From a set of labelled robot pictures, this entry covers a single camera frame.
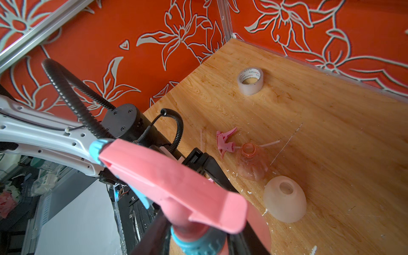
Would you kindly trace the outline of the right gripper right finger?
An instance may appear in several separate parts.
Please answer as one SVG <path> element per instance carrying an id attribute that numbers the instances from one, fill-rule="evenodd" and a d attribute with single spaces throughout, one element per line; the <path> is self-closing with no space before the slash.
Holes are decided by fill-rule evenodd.
<path id="1" fill-rule="evenodd" d="M 227 244 L 230 255 L 270 255 L 250 224 L 238 234 L 228 234 Z"/>

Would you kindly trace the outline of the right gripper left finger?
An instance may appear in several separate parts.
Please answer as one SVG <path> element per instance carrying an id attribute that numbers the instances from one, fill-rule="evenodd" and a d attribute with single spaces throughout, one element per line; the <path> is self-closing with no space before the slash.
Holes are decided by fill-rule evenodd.
<path id="1" fill-rule="evenodd" d="M 141 241 L 131 251 L 131 255 L 169 255 L 171 242 L 171 223 L 159 211 L 149 225 Z"/>

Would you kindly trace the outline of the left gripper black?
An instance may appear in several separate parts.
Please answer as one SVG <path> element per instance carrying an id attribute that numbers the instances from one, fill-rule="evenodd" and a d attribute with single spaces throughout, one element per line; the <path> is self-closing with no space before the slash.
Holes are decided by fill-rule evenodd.
<path id="1" fill-rule="evenodd" d="M 198 148 L 195 148 L 188 155 L 183 161 L 183 165 L 203 176 L 207 174 L 216 184 L 227 191 L 238 192 L 228 180 L 216 159 L 207 153 L 203 153 Z"/>

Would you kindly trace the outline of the pink blue spray nozzle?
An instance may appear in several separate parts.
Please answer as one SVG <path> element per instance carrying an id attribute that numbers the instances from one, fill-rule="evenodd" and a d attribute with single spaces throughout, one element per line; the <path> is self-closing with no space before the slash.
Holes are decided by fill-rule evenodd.
<path id="1" fill-rule="evenodd" d="M 98 139 L 90 156 L 154 202 L 171 223 L 174 242 L 187 255 L 230 255 L 232 238 L 247 225 L 248 203 L 238 193 L 152 149 L 121 139 Z"/>

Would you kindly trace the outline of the opaque pink spray bottle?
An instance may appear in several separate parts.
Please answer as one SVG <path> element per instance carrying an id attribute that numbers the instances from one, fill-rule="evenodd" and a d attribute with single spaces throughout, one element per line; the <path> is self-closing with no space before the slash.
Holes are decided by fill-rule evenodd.
<path id="1" fill-rule="evenodd" d="M 259 210 L 250 202 L 248 202 L 248 212 L 246 218 L 264 248 L 270 252 L 272 240 L 268 224 Z"/>

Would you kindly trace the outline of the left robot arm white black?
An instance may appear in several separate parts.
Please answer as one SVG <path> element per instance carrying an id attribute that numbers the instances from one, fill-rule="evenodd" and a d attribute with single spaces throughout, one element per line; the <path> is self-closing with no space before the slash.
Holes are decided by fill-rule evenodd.
<path id="1" fill-rule="evenodd" d="M 53 59 L 42 62 L 52 87 L 78 118 L 70 121 L 1 96 L 1 151 L 38 157 L 81 171 L 107 184 L 120 180 L 91 156 L 90 145 L 98 139 L 123 139 L 169 153 L 176 159 L 184 124 L 179 113 L 163 108 L 160 118 L 177 125 L 173 141 L 168 141 L 134 105 L 114 106 Z"/>

